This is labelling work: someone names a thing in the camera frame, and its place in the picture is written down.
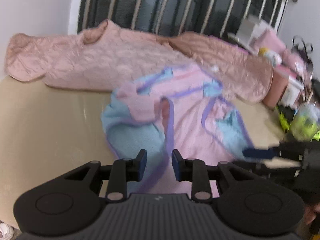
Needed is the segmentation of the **person's right hand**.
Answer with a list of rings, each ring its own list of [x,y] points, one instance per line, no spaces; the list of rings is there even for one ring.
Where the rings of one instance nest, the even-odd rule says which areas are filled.
[[[310,225],[320,213],[320,203],[306,205],[304,212],[304,222],[306,225]]]

